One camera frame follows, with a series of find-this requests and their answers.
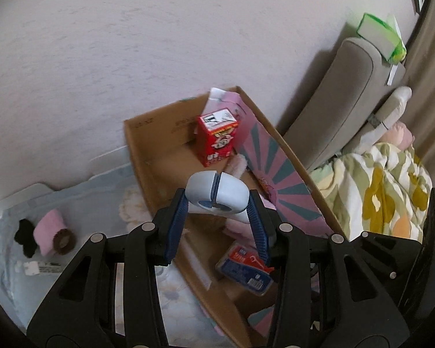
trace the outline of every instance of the white tag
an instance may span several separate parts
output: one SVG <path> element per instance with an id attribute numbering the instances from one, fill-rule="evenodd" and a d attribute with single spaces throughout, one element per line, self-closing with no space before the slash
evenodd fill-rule
<path id="1" fill-rule="evenodd" d="M 63 266 L 58 263 L 39 262 L 39 271 L 42 274 L 61 273 L 63 272 Z"/>
<path id="2" fill-rule="evenodd" d="M 390 74 L 388 75 L 387 86 L 391 86 L 393 83 L 393 79 L 395 78 L 396 70 L 398 69 L 397 65 L 392 65 L 390 69 Z"/>
<path id="3" fill-rule="evenodd" d="M 34 276 L 40 273 L 38 262 L 25 262 L 23 266 L 26 276 Z"/>
<path id="4" fill-rule="evenodd" d="M 399 38 L 402 39 L 403 37 L 401 36 L 401 31 L 398 27 L 398 21 L 396 20 L 396 17 L 393 14 L 389 13 L 386 22 L 395 30 Z"/>
<path id="5" fill-rule="evenodd" d="M 218 101 L 220 101 L 224 97 L 225 93 L 225 90 L 211 88 L 209 99 L 217 99 Z"/>
<path id="6" fill-rule="evenodd" d="M 49 263 L 49 262 L 25 262 L 24 266 L 24 274 L 26 276 L 34 276 L 34 275 L 46 275 L 52 273 L 61 273 L 63 272 L 63 267 L 58 263 Z"/>
<path id="7" fill-rule="evenodd" d="M 227 108 L 223 108 L 207 115 L 200 117 L 201 121 L 208 131 L 215 130 L 221 126 L 228 124 L 229 122 L 236 122 L 237 119 L 231 114 Z"/>

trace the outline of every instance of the fluffy pink toy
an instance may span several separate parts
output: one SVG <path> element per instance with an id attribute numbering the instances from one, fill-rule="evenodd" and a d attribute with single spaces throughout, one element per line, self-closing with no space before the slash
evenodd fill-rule
<path id="1" fill-rule="evenodd" d="M 397 121 L 392 127 L 383 134 L 378 142 L 388 142 L 395 145 L 399 150 L 409 148 L 414 142 L 415 137 L 408 130 L 406 124 Z"/>
<path id="2" fill-rule="evenodd" d="M 266 208 L 275 209 L 274 204 L 266 200 L 263 196 L 261 196 L 261 200 Z M 238 243 L 242 244 L 243 246 L 251 246 L 253 248 L 256 248 L 255 239 L 253 238 L 253 233 L 249 224 L 244 224 L 243 222 L 228 218 L 225 221 L 223 233 L 227 234 L 229 237 L 234 238 Z"/>
<path id="3" fill-rule="evenodd" d="M 57 209 L 52 209 L 39 221 L 33 234 L 43 256 L 55 252 L 65 255 L 75 247 L 75 236 L 66 227 Z"/>

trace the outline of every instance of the curtain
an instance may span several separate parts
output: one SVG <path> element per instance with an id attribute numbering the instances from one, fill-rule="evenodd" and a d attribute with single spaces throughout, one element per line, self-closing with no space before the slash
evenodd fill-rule
<path id="1" fill-rule="evenodd" d="M 402 121 L 414 134 L 414 148 L 435 187 L 435 0 L 429 9 L 405 62 L 404 85 L 412 89 Z"/>

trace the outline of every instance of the red snack box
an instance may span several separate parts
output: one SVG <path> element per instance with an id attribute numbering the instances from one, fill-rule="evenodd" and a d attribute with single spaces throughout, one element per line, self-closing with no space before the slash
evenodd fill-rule
<path id="1" fill-rule="evenodd" d="M 197 154 L 203 166 L 230 156 L 238 121 L 228 108 L 198 117 Z"/>

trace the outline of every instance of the blanket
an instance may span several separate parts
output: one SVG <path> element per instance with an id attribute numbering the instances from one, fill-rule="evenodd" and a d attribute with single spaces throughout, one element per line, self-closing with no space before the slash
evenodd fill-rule
<path id="1" fill-rule="evenodd" d="M 32 259 L 14 241 L 19 220 L 39 221 L 57 208 L 65 224 L 77 237 L 76 248 L 66 254 Z M 108 238 L 126 234 L 139 224 L 151 221 L 142 190 L 130 165 L 98 175 L 77 186 L 24 201 L 3 212 L 0 218 L 0 290 L 8 297 L 21 322 L 23 332 L 59 273 L 27 275 L 26 262 L 56 262 L 65 267 L 95 232 Z M 115 286 L 116 332 L 124 335 L 123 264 L 118 266 Z M 161 315 L 168 342 L 181 347 L 233 347 L 214 326 L 193 295 L 177 267 L 155 267 Z"/>
<path id="2" fill-rule="evenodd" d="M 311 177 L 349 240 L 362 231 L 422 242 L 432 180 L 414 149 L 375 144 L 346 154 Z"/>

